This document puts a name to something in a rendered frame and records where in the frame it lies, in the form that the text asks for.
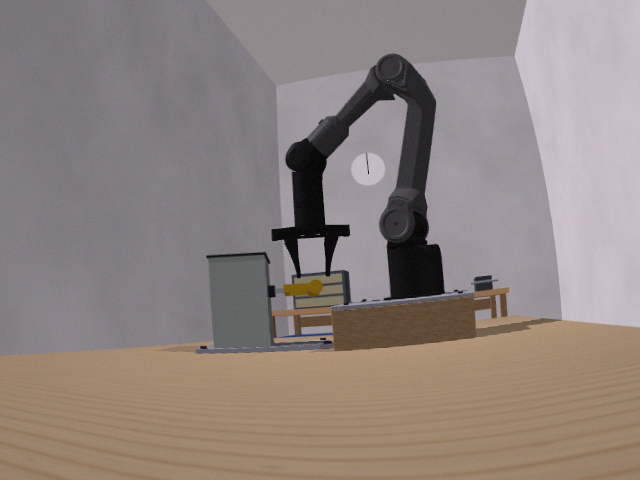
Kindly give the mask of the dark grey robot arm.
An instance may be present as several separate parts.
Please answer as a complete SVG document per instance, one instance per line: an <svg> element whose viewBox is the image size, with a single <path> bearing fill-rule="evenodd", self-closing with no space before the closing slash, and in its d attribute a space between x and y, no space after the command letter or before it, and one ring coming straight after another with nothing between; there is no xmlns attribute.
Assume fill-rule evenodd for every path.
<svg viewBox="0 0 640 480"><path fill-rule="evenodd" d="M293 170L294 205L324 203L326 159L349 136L349 127L360 116L377 101L396 100L394 94L408 106L396 188L379 220L388 242L391 297L384 301L445 293L440 247L425 241L429 232L425 188L436 112L436 100L425 79L402 56L383 56L337 115L321 119L307 138L290 146L285 157Z"/></svg>

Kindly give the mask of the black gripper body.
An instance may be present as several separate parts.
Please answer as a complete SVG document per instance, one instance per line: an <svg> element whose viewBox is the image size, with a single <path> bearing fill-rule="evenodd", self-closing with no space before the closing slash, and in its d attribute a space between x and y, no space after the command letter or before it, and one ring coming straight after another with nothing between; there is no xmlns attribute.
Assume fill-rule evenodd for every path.
<svg viewBox="0 0 640 480"><path fill-rule="evenodd" d="M288 236L296 236L296 239L321 238L326 234L350 236L349 225L325 225L322 202L307 201L295 204L294 219L295 227L271 229L272 241L284 240L284 237Z"/></svg>

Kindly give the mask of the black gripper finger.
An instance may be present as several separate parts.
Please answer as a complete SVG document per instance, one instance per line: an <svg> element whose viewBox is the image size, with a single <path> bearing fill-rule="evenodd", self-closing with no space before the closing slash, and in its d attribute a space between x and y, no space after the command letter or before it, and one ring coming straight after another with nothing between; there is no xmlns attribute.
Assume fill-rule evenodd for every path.
<svg viewBox="0 0 640 480"><path fill-rule="evenodd" d="M298 240L296 239L296 236L288 236L288 237L284 237L284 243L290 256L292 256L291 258L296 268L297 278L301 278L299 255L298 255Z"/></svg>
<svg viewBox="0 0 640 480"><path fill-rule="evenodd" d="M330 276L331 262L333 253L338 241L338 234L326 234L324 239L325 248L325 272L326 276Z"/></svg>

